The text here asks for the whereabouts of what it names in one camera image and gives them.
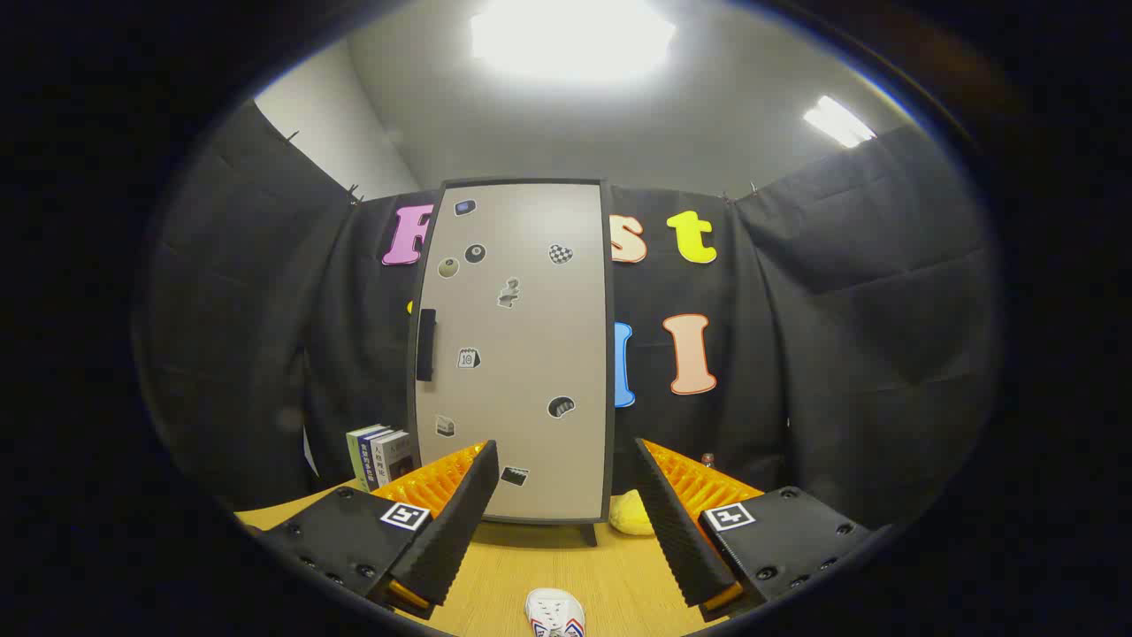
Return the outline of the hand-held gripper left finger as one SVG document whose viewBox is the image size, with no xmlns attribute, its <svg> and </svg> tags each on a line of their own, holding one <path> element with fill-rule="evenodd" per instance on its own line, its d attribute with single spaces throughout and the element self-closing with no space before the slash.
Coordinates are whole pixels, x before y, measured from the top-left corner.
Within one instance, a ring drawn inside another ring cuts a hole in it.
<svg viewBox="0 0 1132 637">
<path fill-rule="evenodd" d="M 337 487 L 252 536 L 271 552 L 391 610 L 429 619 L 448 597 L 498 484 L 484 440 L 369 492 Z"/>
</svg>

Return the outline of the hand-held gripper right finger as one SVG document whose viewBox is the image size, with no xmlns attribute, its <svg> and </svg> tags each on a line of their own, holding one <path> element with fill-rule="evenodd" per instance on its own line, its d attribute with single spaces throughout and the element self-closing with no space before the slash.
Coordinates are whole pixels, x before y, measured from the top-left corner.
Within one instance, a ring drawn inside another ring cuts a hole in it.
<svg viewBox="0 0 1132 637">
<path fill-rule="evenodd" d="M 761 491 L 662 445 L 635 445 L 648 520 L 685 603 L 706 621 L 794 596 L 872 540 L 799 487 Z"/>
</svg>

